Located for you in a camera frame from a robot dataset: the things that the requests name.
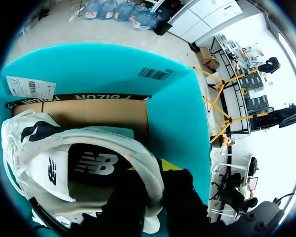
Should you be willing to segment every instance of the white sticker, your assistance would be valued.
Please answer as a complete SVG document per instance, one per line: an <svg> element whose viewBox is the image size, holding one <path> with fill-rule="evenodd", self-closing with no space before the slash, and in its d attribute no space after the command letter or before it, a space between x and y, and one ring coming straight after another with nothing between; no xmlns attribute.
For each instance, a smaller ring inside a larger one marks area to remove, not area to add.
<svg viewBox="0 0 296 237"><path fill-rule="evenodd" d="M111 18L113 17L113 15L114 15L114 12L108 12L105 18Z"/></svg>
<svg viewBox="0 0 296 237"><path fill-rule="evenodd" d="M131 15L131 16L128 18L128 20L130 20L130 21L135 21L135 16Z"/></svg>
<svg viewBox="0 0 296 237"><path fill-rule="evenodd" d="M47 100L52 100L54 97L56 83L9 76L6 76L6 80L13 96Z"/></svg>
<svg viewBox="0 0 296 237"><path fill-rule="evenodd" d="M88 18L88 19L92 19L92 18L96 18L97 17L97 12L86 12L85 13L85 18Z"/></svg>
<svg viewBox="0 0 296 237"><path fill-rule="evenodd" d="M134 28L139 28L140 27L140 23L138 22L138 21L134 21L133 22L133 26L134 26Z"/></svg>

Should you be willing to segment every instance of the black equipment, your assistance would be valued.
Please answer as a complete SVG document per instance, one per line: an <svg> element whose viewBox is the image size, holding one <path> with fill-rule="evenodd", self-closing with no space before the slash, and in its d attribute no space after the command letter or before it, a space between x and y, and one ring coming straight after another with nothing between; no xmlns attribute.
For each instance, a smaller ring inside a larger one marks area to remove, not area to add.
<svg viewBox="0 0 296 237"><path fill-rule="evenodd" d="M291 104L288 108L270 112L267 116L252 118L254 129L266 129L276 125L282 128L294 123L296 123L296 105L294 104Z"/></svg>

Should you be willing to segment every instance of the white cabinet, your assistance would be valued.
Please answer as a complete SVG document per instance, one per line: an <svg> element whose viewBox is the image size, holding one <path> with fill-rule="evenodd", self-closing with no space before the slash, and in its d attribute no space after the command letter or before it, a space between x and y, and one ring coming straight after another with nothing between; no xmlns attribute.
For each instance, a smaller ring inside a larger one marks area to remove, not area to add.
<svg viewBox="0 0 296 237"><path fill-rule="evenodd" d="M193 43L198 40L204 34L209 32L212 28L210 28L206 23L200 20L196 25L190 28L187 32L185 32L181 38L186 40L189 43Z"/></svg>
<svg viewBox="0 0 296 237"><path fill-rule="evenodd" d="M201 19L234 0L199 0L189 9Z"/></svg>
<svg viewBox="0 0 296 237"><path fill-rule="evenodd" d="M186 31L188 31L200 20L201 19L199 19L199 17L196 16L193 12L187 10L172 24L169 32L181 37Z"/></svg>
<svg viewBox="0 0 296 237"><path fill-rule="evenodd" d="M211 28L215 28L216 26L220 25L221 23L235 17L242 13L241 8L239 5L233 1L220 9L214 11L203 20L208 24Z"/></svg>

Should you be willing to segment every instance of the black chair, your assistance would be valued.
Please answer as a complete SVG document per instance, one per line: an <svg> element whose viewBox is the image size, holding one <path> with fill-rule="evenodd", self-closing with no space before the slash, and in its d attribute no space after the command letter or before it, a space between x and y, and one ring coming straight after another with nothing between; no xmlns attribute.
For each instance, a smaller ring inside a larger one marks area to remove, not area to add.
<svg viewBox="0 0 296 237"><path fill-rule="evenodd" d="M222 177L222 183L221 184L218 184L216 182L212 182L212 185L216 185L217 186L217 192L209 200L217 200L220 197L222 191L226 187L229 174L228 173L226 173L225 175L220 174L219 177Z"/></svg>
<svg viewBox="0 0 296 237"><path fill-rule="evenodd" d="M237 213L244 211L242 209L244 200L245 197L235 188L225 188L220 195L220 201L231 206Z"/></svg>

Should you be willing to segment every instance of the new balance shoe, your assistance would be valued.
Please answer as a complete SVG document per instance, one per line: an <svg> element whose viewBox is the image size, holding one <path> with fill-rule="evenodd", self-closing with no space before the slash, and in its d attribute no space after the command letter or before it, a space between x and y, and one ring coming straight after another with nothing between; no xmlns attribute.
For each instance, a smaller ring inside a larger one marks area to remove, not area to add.
<svg viewBox="0 0 296 237"><path fill-rule="evenodd" d="M70 223L81 213L101 212L119 175L134 167L149 198L144 232L158 231L164 185L155 157L139 142L96 127L65 130L49 114L33 110L4 121L1 136L14 188L35 197L58 220Z"/></svg>

